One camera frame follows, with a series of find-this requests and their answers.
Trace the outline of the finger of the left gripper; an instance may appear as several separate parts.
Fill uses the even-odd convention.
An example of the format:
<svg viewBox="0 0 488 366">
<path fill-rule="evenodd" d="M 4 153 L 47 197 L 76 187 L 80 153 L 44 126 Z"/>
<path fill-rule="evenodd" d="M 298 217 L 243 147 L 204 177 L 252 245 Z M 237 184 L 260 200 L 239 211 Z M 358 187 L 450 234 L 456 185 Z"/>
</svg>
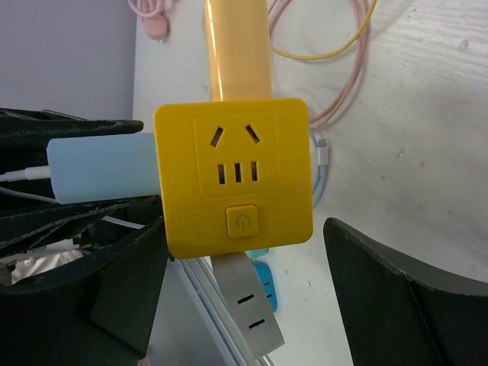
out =
<svg viewBox="0 0 488 366">
<path fill-rule="evenodd" d="M 87 120 L 55 111 L 1 109 L 2 147 L 45 147 L 56 138 L 138 133 L 140 120 Z"/>
<path fill-rule="evenodd" d="M 146 224 L 159 216 L 157 197 L 54 204 L 1 197 L 1 249 L 29 250 L 72 239 L 104 217 Z"/>
</svg>

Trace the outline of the yellow cube socket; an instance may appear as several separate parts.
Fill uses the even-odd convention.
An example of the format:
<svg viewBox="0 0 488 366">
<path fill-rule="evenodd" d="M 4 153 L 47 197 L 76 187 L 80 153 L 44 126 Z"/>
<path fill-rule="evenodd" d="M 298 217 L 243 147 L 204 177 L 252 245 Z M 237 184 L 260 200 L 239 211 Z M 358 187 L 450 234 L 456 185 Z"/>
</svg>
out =
<svg viewBox="0 0 488 366">
<path fill-rule="evenodd" d="M 153 122 L 173 256 L 286 246 L 312 236 L 308 110 L 302 100 L 167 104 Z"/>
</svg>

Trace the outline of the orange yellow charger plug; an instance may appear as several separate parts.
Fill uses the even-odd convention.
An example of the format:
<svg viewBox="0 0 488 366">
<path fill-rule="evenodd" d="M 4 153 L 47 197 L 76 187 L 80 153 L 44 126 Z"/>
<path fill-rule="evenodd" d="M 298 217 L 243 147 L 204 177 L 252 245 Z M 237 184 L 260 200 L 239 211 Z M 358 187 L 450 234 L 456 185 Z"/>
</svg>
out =
<svg viewBox="0 0 488 366">
<path fill-rule="evenodd" d="M 206 1 L 203 18 L 211 100 L 271 98 L 268 3 Z"/>
</svg>

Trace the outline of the blue plug adapter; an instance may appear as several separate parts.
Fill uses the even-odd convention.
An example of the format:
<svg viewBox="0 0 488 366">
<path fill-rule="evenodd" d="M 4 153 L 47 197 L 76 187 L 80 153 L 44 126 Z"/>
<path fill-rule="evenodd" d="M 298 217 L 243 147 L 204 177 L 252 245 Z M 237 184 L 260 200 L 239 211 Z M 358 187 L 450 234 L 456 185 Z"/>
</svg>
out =
<svg viewBox="0 0 488 366">
<path fill-rule="evenodd" d="M 271 268 L 264 262 L 253 262 L 258 279 L 262 284 L 265 295 L 274 313 L 278 311 L 278 295 Z"/>
</svg>

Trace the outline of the light blue charger plug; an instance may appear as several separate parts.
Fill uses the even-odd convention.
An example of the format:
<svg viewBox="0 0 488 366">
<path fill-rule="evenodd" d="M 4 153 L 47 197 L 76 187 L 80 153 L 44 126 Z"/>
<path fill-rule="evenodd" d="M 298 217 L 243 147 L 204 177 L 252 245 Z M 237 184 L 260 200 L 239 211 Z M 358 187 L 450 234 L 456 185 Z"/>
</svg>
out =
<svg viewBox="0 0 488 366">
<path fill-rule="evenodd" d="M 151 133 L 52 139 L 47 161 L 53 193 L 61 204 L 160 193 Z"/>
</svg>

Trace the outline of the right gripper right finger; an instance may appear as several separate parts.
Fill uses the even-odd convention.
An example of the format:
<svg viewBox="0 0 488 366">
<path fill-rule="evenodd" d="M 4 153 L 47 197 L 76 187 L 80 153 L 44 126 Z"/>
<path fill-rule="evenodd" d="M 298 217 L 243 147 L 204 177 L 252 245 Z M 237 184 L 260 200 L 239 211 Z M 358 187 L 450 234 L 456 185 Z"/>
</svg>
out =
<svg viewBox="0 0 488 366">
<path fill-rule="evenodd" d="M 326 255 L 355 365 L 485 365 L 487 284 L 422 262 L 336 218 Z"/>
</svg>

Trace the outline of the teal plug adapter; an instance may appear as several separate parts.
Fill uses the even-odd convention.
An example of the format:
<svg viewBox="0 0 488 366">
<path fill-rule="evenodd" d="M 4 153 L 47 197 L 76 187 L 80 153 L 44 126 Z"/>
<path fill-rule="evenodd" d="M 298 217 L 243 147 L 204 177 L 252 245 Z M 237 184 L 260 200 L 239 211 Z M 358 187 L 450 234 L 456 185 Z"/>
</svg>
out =
<svg viewBox="0 0 488 366">
<path fill-rule="evenodd" d="M 254 250 L 246 251 L 246 254 L 250 259 L 262 257 L 267 253 L 268 253 L 268 249 L 254 249 Z"/>
</svg>

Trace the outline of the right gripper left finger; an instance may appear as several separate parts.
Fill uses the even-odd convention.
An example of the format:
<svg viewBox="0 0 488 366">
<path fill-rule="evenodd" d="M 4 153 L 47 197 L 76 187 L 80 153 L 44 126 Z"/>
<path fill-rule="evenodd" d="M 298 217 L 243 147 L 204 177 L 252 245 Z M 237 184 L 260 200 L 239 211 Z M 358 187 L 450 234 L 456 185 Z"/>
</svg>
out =
<svg viewBox="0 0 488 366">
<path fill-rule="evenodd" d="M 3 365 L 136 365 L 168 260 L 164 220 L 1 288 Z"/>
</svg>

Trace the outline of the white plug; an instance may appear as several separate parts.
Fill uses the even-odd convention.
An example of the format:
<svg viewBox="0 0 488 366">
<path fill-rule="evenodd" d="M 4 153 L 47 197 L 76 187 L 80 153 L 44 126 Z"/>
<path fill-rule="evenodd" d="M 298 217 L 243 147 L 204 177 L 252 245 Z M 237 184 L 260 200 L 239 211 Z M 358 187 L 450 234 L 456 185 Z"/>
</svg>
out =
<svg viewBox="0 0 488 366">
<path fill-rule="evenodd" d="M 265 290 L 247 254 L 214 255 L 210 261 L 226 307 L 250 354 L 260 358 L 284 345 Z"/>
</svg>

